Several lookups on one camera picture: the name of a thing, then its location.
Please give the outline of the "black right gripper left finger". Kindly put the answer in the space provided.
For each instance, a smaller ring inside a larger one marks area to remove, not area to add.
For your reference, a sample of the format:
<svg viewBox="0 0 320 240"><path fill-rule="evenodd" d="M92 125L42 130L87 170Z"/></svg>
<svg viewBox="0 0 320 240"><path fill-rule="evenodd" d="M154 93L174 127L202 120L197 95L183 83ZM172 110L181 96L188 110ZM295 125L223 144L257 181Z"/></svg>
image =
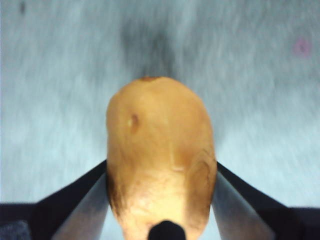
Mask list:
<svg viewBox="0 0 320 240"><path fill-rule="evenodd" d="M98 240L108 211L103 161L34 203L1 203L2 240Z"/></svg>

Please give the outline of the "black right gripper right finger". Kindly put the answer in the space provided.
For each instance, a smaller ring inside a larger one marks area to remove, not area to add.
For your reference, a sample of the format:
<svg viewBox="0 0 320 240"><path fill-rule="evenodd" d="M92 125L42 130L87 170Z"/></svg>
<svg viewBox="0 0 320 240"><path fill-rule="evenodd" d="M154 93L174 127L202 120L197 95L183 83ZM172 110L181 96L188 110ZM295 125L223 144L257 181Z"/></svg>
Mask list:
<svg viewBox="0 0 320 240"><path fill-rule="evenodd" d="M288 207L217 165L212 208L222 240L318 240L320 210Z"/></svg>

